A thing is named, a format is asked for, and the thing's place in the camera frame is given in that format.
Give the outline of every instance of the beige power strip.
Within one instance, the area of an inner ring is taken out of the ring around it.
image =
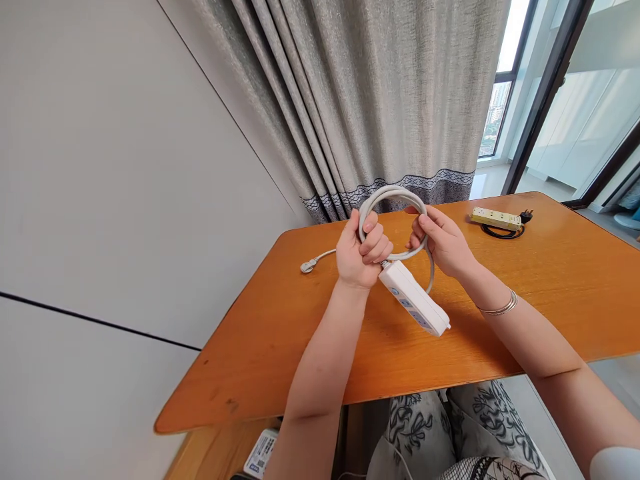
[[[503,213],[480,207],[473,208],[471,220],[511,231],[518,231],[522,228],[520,215],[512,215],[510,213]]]

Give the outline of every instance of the window frame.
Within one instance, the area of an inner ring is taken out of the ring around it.
[[[495,143],[493,144],[493,151],[487,155],[479,155],[478,160],[495,156],[495,151],[497,150],[498,143],[500,142],[500,135],[502,134],[502,130],[505,125],[505,117],[507,116],[507,111],[509,110],[509,104],[511,103],[511,96],[513,94],[515,79],[518,76],[518,70],[520,70],[522,55],[524,53],[525,46],[529,38],[529,32],[531,30],[531,24],[533,22],[533,14],[535,13],[535,8],[537,4],[538,4],[537,0],[529,1],[529,6],[527,7],[527,14],[525,15],[525,21],[522,24],[522,31],[520,32],[520,40],[518,42],[518,48],[515,51],[515,58],[513,59],[513,66],[511,67],[511,70],[504,71],[504,72],[497,72],[495,74],[495,78],[491,86],[492,89],[497,83],[511,82],[511,84],[509,86],[509,93],[507,94],[507,101],[505,102],[505,109],[502,112],[502,120],[500,121],[500,127],[498,127],[498,133],[496,134]]]

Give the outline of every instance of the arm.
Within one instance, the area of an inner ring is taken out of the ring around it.
[[[365,304],[379,263],[393,250],[375,212],[365,223],[363,244],[358,222],[359,212],[353,210],[336,246],[339,278],[293,377],[265,480],[331,477],[340,408]]]
[[[438,266],[462,284],[476,306],[504,307],[509,288],[474,258],[453,220],[433,207],[427,212],[428,217],[414,222],[408,245],[417,245],[426,232]],[[519,298],[504,315],[483,316],[531,378],[587,479],[591,459],[600,450],[640,449],[638,420],[538,310]]]

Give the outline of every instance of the bangle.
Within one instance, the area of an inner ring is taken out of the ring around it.
[[[477,305],[475,307],[478,310],[480,310],[482,313],[486,313],[487,315],[502,315],[502,314],[508,312],[509,310],[511,310],[512,308],[514,308],[518,304],[518,296],[515,294],[515,292],[513,290],[509,289],[509,291],[511,292],[511,299],[509,300],[509,303],[506,304],[501,309],[498,309],[498,310],[482,310],[482,308],[478,307]]]

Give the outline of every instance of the black plug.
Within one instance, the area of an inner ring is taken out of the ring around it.
[[[526,222],[531,221],[532,218],[533,218],[533,210],[524,210],[524,212],[520,214],[520,221],[522,222],[523,225]]]

